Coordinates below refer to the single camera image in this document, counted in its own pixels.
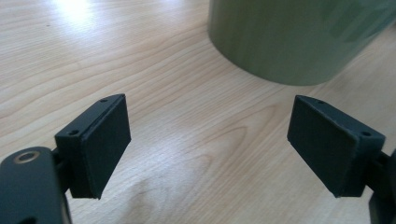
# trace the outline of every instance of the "round hole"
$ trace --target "round hole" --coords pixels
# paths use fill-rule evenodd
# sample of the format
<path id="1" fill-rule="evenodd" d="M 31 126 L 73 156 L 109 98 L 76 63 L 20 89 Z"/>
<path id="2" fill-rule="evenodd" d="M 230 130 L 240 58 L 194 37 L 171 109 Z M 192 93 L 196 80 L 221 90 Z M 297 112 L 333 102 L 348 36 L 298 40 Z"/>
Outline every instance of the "round hole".
<path id="1" fill-rule="evenodd" d="M 78 130 L 70 131 L 70 132 L 68 132 L 67 134 L 69 134 L 69 135 L 76 135 L 76 134 L 78 134 Z"/>
<path id="2" fill-rule="evenodd" d="M 15 157 L 14 162 L 17 164 L 26 163 L 35 160 L 39 155 L 40 153 L 38 151 L 23 152 Z"/>
<path id="3" fill-rule="evenodd" d="M 371 136 L 371 134 L 368 132 L 361 132 L 361 134 L 363 134 L 364 136 Z"/>
<path id="4" fill-rule="evenodd" d="M 19 222 L 19 224 L 36 224 L 37 219 L 35 217 L 28 217 Z"/>

